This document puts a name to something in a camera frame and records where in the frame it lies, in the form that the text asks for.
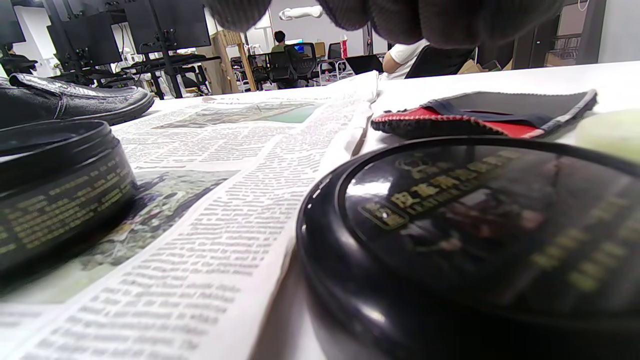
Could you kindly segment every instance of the finger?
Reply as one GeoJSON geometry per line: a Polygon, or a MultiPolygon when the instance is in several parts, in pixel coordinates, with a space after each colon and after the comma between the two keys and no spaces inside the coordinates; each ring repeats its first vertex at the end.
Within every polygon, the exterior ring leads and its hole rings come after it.
{"type": "Polygon", "coordinates": [[[354,31],[369,21],[366,0],[318,0],[318,3],[339,28],[354,31]]]}
{"type": "Polygon", "coordinates": [[[481,6],[479,0],[420,0],[422,36],[443,49],[475,47],[481,37],[481,6]]]}
{"type": "Polygon", "coordinates": [[[515,38],[560,13],[563,0],[488,0],[480,18],[487,42],[515,38]]]}
{"type": "Polygon", "coordinates": [[[369,0],[369,14],[376,32],[394,44],[423,39],[417,0],[369,0]]]}
{"type": "Polygon", "coordinates": [[[270,2],[271,0],[204,0],[220,26],[242,32],[258,23],[269,9],[270,2]]]}

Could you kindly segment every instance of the black tin lid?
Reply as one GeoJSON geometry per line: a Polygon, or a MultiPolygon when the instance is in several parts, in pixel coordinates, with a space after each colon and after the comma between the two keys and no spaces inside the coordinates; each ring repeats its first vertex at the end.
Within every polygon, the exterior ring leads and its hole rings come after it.
{"type": "Polygon", "coordinates": [[[634,164],[556,143],[410,142],[352,160],[312,190],[299,217],[301,257],[338,317],[375,325],[362,304],[379,304],[385,327],[395,324],[390,337],[415,332],[415,320],[394,317],[425,313],[406,309],[424,305],[411,294],[635,333],[638,175],[634,164]]]}

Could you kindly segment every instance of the newspaper photo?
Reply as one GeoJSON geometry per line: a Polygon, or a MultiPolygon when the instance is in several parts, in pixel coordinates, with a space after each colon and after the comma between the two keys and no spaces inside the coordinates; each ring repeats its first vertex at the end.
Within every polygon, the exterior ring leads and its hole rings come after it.
{"type": "Polygon", "coordinates": [[[114,127],[135,203],[80,256],[1,290],[0,359],[250,359],[299,206],[357,152],[376,93],[363,74],[114,127]]]}

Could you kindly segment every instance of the cardboard box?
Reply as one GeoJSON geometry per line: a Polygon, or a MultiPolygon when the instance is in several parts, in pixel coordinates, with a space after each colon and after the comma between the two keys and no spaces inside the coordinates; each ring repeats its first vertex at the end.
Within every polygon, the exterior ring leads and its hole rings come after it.
{"type": "Polygon", "coordinates": [[[324,42],[316,42],[314,45],[316,46],[316,56],[318,58],[321,56],[326,56],[326,46],[324,42]]]}

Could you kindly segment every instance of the white table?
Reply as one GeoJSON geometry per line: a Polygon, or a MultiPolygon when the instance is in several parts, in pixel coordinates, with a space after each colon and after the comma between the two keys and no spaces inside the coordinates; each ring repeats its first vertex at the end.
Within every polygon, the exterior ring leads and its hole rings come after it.
{"type": "MultiPolygon", "coordinates": [[[[413,108],[431,99],[480,90],[571,94],[592,88],[598,90],[594,112],[640,108],[639,74],[640,61],[634,61],[387,81],[380,85],[373,110],[379,115],[385,110],[413,108]]],[[[573,136],[567,134],[560,141],[573,143],[573,136]]],[[[369,131],[363,152],[397,142],[399,139],[393,136],[369,131]]],[[[293,260],[259,340],[256,360],[325,360],[311,327],[301,269],[293,260]]]]}

